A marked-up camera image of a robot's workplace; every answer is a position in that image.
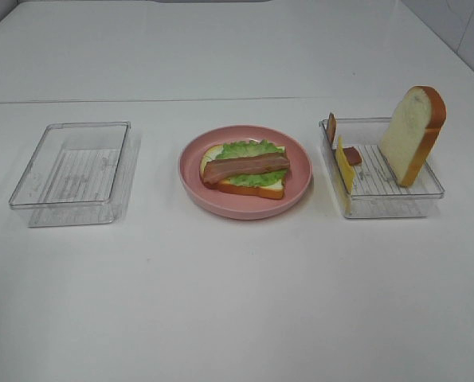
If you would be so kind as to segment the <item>long bacon strip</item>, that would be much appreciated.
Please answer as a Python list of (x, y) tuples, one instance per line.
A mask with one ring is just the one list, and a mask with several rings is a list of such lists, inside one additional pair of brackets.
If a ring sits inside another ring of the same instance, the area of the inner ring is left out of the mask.
[(290, 170), (290, 160), (284, 152), (254, 156), (217, 156), (207, 161), (201, 170), (205, 185), (218, 185), (227, 181), (231, 185), (266, 187), (281, 182)]

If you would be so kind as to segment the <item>bread slice from tray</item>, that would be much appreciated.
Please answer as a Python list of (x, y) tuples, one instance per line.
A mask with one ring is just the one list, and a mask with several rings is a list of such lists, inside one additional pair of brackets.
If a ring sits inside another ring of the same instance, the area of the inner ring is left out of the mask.
[[(213, 160), (214, 157), (220, 153), (222, 145), (223, 144), (212, 146), (202, 155), (202, 160), (200, 163), (200, 170), (199, 170), (200, 177), (201, 177), (201, 170), (203, 169), (205, 163), (207, 161)], [(236, 186), (236, 185), (231, 185), (227, 181), (222, 181), (218, 185), (212, 185), (212, 186), (205, 185), (203, 182), (202, 183), (208, 189), (216, 189), (223, 193), (246, 195), (246, 196), (257, 196), (257, 197), (262, 197), (262, 198), (279, 200), (284, 196), (284, 183), (285, 183), (286, 175), (281, 182), (277, 182), (276, 184), (268, 186), (268, 187)]]

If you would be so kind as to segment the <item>green lettuce leaf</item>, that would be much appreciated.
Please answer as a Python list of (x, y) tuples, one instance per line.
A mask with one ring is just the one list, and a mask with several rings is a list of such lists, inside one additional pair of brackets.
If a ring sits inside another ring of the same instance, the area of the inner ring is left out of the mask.
[[(224, 143), (221, 151), (214, 159), (231, 159), (255, 157), (270, 153), (285, 153), (283, 146), (275, 146), (273, 143), (263, 139), (261, 141), (239, 141)], [(261, 174), (238, 174), (228, 178), (232, 185), (244, 187), (268, 187), (282, 181), (287, 174), (286, 169), (275, 170)]]

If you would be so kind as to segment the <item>pink round plate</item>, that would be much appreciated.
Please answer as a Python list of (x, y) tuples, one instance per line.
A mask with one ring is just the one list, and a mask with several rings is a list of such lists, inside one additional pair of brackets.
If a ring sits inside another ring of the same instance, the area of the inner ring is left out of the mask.
[[(211, 146), (262, 139), (283, 146), (290, 159), (291, 171), (285, 178), (282, 199), (223, 193), (202, 184), (199, 167), (202, 155)], [(217, 215), (239, 220), (263, 219), (285, 212), (302, 199), (312, 178), (311, 160), (300, 143), (280, 131), (253, 125), (219, 127), (194, 138), (180, 155), (178, 171), (184, 189), (195, 204)]]

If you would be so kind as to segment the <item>yellow cheese slice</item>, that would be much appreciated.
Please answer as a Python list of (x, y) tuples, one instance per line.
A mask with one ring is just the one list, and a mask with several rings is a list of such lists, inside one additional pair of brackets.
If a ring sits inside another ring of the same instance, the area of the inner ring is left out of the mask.
[(341, 135), (338, 136), (335, 159), (344, 184), (345, 213), (349, 213), (351, 211), (351, 193), (353, 190), (355, 170), (344, 153), (343, 137)]

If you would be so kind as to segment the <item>upright bacon strip right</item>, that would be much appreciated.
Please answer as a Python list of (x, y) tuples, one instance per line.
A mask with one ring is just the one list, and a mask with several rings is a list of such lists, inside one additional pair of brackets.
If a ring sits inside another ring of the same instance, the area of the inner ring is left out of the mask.
[(331, 112), (327, 119), (327, 129), (326, 129), (327, 140), (331, 146), (333, 145), (333, 142), (335, 139), (336, 128), (337, 128), (337, 122), (336, 122), (334, 114)]

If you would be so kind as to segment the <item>small bacon piece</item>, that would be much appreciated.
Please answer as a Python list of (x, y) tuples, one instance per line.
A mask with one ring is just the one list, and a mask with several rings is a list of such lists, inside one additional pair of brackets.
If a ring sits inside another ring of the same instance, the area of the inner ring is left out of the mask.
[(350, 166), (358, 166), (362, 163), (361, 155), (354, 146), (344, 147), (343, 153)]

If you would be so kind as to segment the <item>right clear plastic tray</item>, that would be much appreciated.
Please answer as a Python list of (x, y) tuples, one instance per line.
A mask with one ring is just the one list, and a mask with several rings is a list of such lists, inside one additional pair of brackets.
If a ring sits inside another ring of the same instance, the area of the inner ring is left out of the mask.
[(343, 147), (354, 147), (362, 159), (354, 167), (351, 191), (347, 191), (335, 158), (338, 139), (328, 140), (327, 119), (319, 122), (323, 160), (339, 209), (347, 219), (425, 217), (432, 213), (445, 195), (442, 184), (427, 163), (421, 167), (410, 187), (397, 185), (392, 169), (378, 149), (378, 142), (389, 122), (388, 117), (336, 120), (335, 135), (342, 136)]

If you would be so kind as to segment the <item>clear plastic tray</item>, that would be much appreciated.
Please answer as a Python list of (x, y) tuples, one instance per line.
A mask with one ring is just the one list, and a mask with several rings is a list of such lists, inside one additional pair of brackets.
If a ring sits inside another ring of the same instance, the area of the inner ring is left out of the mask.
[(347, 191), (335, 158), (338, 139), (328, 140), (327, 119), (319, 122), (323, 160), (339, 209), (347, 219), (425, 217), (432, 213), (445, 195), (442, 184), (427, 163), (421, 167), (410, 187), (397, 185), (392, 169), (378, 149), (378, 142), (389, 122), (388, 117), (336, 120), (335, 135), (342, 136), (343, 147), (354, 147), (362, 159), (354, 167), (351, 191)]
[(129, 122), (47, 126), (10, 199), (30, 228), (123, 217), (135, 169)]

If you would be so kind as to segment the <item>left clear plastic tray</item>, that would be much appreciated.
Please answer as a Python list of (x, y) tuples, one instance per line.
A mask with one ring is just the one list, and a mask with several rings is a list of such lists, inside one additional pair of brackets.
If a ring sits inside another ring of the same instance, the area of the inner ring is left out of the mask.
[(135, 169), (129, 122), (47, 126), (10, 199), (30, 228), (123, 217)]

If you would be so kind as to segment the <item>upright bread slice right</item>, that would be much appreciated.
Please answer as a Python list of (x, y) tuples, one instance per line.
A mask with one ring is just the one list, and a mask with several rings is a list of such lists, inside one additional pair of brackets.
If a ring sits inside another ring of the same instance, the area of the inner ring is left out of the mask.
[(398, 185), (415, 182), (445, 120), (445, 102), (435, 88), (418, 85), (403, 96), (378, 144)]

